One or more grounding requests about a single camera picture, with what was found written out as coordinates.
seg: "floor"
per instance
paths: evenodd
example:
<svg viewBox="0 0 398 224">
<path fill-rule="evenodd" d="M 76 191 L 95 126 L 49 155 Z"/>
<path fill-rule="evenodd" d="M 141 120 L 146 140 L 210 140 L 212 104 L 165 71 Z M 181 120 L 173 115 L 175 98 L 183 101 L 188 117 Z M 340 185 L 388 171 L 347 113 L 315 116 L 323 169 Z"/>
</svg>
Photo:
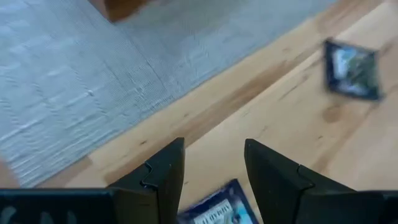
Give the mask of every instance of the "floor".
<svg viewBox="0 0 398 224">
<path fill-rule="evenodd" d="M 244 166 L 246 138 L 354 189 L 398 189 L 397 22 L 396 0 L 340 0 L 41 187 L 107 186 L 182 136 L 180 208 L 238 178 L 260 218 Z M 329 36 L 380 50 L 382 102 L 324 90 L 322 42 Z M 0 182 L 17 186 L 0 168 Z"/>
</svg>

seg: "wooden furniture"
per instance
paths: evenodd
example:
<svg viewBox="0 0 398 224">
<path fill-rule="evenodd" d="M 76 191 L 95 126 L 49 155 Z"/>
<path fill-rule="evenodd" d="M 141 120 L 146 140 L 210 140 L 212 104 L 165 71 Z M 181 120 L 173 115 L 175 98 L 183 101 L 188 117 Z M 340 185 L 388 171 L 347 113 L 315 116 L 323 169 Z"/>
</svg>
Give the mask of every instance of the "wooden furniture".
<svg viewBox="0 0 398 224">
<path fill-rule="evenodd" d="M 180 208 L 238 178 L 259 217 L 244 165 L 246 138 L 354 189 L 398 189 L 397 23 L 396 0 L 341 0 L 41 187 L 104 187 L 181 136 Z M 329 36 L 381 51 L 384 101 L 325 91 L 322 43 Z"/>
<path fill-rule="evenodd" d="M 138 10 L 146 0 L 89 0 L 111 22 L 124 19 Z"/>
</svg>

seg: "card on floor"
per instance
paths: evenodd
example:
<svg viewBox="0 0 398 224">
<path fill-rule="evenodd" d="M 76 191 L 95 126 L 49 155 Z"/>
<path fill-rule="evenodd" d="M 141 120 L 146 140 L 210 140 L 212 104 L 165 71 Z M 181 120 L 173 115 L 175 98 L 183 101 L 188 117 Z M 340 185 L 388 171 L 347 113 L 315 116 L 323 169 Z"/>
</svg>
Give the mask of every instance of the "card on floor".
<svg viewBox="0 0 398 224">
<path fill-rule="evenodd" d="M 179 224 L 258 224 L 236 179 L 178 214 L 177 221 Z"/>
<path fill-rule="evenodd" d="M 325 60 L 329 90 L 365 100 L 382 98 L 375 50 L 328 39 Z"/>
</svg>

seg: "trading card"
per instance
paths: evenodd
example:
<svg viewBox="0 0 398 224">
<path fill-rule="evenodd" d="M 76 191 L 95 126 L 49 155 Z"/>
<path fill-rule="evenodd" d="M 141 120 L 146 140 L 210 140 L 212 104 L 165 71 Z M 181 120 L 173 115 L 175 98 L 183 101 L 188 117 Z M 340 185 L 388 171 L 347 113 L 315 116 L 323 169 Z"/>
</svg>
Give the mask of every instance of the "trading card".
<svg viewBox="0 0 398 224">
<path fill-rule="evenodd" d="M 325 59 L 329 90 L 365 100 L 380 100 L 376 56 L 374 50 L 327 40 Z"/>
<path fill-rule="evenodd" d="M 179 224 L 258 224 L 238 180 L 177 216 Z"/>
</svg>

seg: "wooden floor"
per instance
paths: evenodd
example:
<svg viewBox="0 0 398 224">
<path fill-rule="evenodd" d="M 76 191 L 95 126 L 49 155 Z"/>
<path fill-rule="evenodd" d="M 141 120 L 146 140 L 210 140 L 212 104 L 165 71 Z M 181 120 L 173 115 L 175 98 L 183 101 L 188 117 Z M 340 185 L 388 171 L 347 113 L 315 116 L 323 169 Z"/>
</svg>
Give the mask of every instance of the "wooden floor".
<svg viewBox="0 0 398 224">
<path fill-rule="evenodd" d="M 397 0 L 341 0 L 41 187 L 104 187 L 185 137 L 180 208 L 238 178 L 259 217 L 244 165 L 246 138 L 354 189 L 398 189 L 397 24 Z M 384 101 L 324 90 L 322 43 L 329 36 L 380 50 Z M 15 186 L 4 169 L 0 182 Z"/>
</svg>

